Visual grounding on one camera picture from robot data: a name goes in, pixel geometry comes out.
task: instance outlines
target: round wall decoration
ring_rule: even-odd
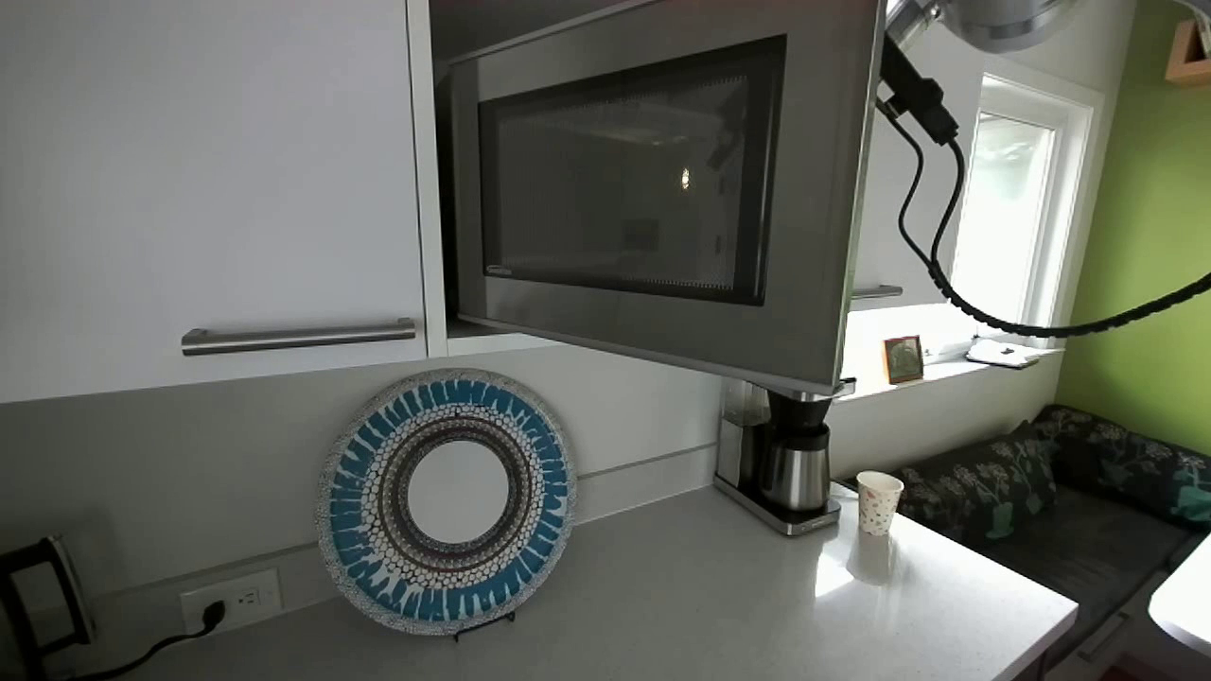
[[[517,384],[431,371],[370,403],[323,476],[317,544],[386,627],[450,636],[517,608],[571,535],[555,415]]]

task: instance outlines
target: shelf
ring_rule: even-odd
[[[1211,57],[1198,47],[1196,19],[1176,23],[1166,81],[1176,89],[1211,84]]]

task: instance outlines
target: white cabinet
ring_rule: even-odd
[[[425,322],[401,0],[8,0],[0,104],[0,403],[425,355],[180,355]]]

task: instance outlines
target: cabinet handle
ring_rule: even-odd
[[[869,285],[853,293],[853,299],[897,299],[897,297],[903,297],[903,287],[897,285]]]
[[[375,345],[375,340],[412,340],[418,322],[378,322],[378,326],[314,326],[314,329],[188,329],[180,338],[180,355],[222,355],[222,352],[266,352],[266,350],[314,350],[314,345]]]

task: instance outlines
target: kitchen counter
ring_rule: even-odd
[[[783,543],[718,493],[579,527],[515,620],[454,638],[386,633],[346,603],[216,636],[143,679],[359,681],[983,681],[1024,670],[1076,603],[907,521]]]

